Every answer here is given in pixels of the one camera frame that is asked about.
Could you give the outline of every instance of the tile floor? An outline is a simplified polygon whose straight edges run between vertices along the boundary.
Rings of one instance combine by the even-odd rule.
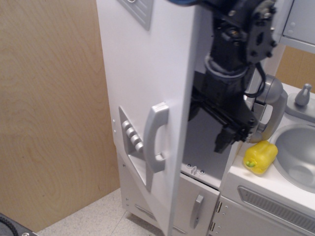
[[[120,189],[37,233],[39,236],[163,236],[122,207]]]

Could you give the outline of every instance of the white refrigerator door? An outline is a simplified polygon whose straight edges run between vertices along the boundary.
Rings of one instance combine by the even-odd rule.
[[[171,235],[201,9],[155,0],[147,31],[117,0],[96,2],[117,152]],[[154,124],[160,110],[164,120]]]

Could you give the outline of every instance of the gray sink basin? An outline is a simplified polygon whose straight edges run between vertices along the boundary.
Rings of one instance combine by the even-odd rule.
[[[274,161],[277,170],[291,183],[315,193],[315,127],[288,125],[277,130],[270,142],[279,151]]]

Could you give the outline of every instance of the black object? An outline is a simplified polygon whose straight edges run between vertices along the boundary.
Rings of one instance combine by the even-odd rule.
[[[9,217],[0,213],[0,236],[38,236]]]
[[[264,91],[266,75],[260,62],[271,57],[277,45],[271,30],[275,0],[169,1],[200,4],[213,12],[214,41],[205,58],[206,73],[195,76],[201,82],[193,89],[189,118],[202,108],[222,124],[215,148],[222,153],[229,144],[246,141],[258,124],[243,97],[256,98]],[[249,94],[255,67],[261,83],[257,92]]]

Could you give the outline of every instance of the wood grain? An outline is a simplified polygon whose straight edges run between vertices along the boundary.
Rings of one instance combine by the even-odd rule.
[[[1,1],[0,183],[35,232],[119,187],[95,0]]]
[[[315,92],[315,54],[287,46],[276,77],[298,88],[310,83],[313,85],[312,92]]]

